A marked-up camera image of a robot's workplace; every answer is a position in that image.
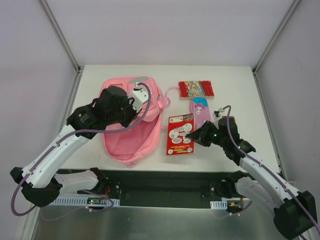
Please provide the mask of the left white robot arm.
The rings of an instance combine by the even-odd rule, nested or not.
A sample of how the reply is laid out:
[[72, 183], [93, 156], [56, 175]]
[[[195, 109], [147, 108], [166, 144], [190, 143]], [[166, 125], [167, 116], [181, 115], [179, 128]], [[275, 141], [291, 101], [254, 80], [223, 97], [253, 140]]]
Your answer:
[[96, 134], [107, 132], [107, 126], [120, 124], [120, 132], [131, 129], [144, 105], [150, 104], [150, 90], [138, 83], [130, 93], [118, 86], [109, 86], [91, 103], [80, 106], [67, 118], [54, 141], [27, 166], [10, 171], [27, 201], [42, 208], [64, 193], [90, 191], [107, 193], [109, 181], [97, 168], [76, 173], [59, 174], [61, 166]]

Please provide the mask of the pink student backpack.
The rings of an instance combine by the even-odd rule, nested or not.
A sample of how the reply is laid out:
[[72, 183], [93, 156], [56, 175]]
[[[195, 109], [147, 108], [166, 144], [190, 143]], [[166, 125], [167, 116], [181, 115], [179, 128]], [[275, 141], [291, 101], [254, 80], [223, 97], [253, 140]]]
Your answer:
[[128, 168], [135, 167], [138, 162], [150, 155], [158, 146], [161, 131], [166, 128], [162, 124], [162, 113], [171, 104], [168, 93], [177, 90], [176, 87], [162, 92], [156, 81], [147, 76], [116, 77], [105, 81], [102, 90], [116, 86], [131, 93], [136, 83], [143, 82], [148, 85], [151, 92], [151, 103], [143, 120], [132, 129], [117, 132], [103, 133], [102, 144], [111, 158]]

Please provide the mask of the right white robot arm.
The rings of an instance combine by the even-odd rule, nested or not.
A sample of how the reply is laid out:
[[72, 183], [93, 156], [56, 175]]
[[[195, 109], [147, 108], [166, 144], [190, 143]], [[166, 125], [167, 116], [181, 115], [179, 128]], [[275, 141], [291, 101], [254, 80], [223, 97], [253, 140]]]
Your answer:
[[256, 149], [240, 137], [233, 117], [206, 121], [186, 137], [204, 147], [220, 146], [228, 159], [249, 174], [236, 171], [229, 175], [226, 194], [247, 197], [265, 210], [284, 238], [293, 240], [312, 227], [319, 227], [314, 196], [309, 191], [301, 192], [270, 170]]

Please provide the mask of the red comic book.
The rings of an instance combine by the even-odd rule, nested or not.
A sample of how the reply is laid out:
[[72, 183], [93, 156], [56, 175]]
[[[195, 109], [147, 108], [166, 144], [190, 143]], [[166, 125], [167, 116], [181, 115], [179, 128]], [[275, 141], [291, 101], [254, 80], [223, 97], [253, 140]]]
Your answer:
[[167, 127], [167, 156], [179, 156], [193, 154], [195, 143], [186, 137], [195, 130], [195, 119], [193, 113], [170, 116]]

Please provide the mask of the red patterned book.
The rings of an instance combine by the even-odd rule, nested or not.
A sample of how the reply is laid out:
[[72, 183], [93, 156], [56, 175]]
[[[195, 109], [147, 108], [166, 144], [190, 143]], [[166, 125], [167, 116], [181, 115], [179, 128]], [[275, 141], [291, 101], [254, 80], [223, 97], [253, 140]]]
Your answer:
[[209, 80], [179, 81], [178, 89], [180, 100], [191, 100], [196, 97], [214, 99], [215, 97], [212, 82]]

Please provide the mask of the pink cartoon pencil case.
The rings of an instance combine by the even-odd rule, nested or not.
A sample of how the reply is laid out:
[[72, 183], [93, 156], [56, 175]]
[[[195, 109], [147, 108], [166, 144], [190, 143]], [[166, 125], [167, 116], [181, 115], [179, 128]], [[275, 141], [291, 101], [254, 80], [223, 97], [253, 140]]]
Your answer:
[[194, 97], [190, 101], [190, 109], [194, 115], [194, 128], [199, 129], [206, 121], [212, 121], [209, 104], [204, 97]]

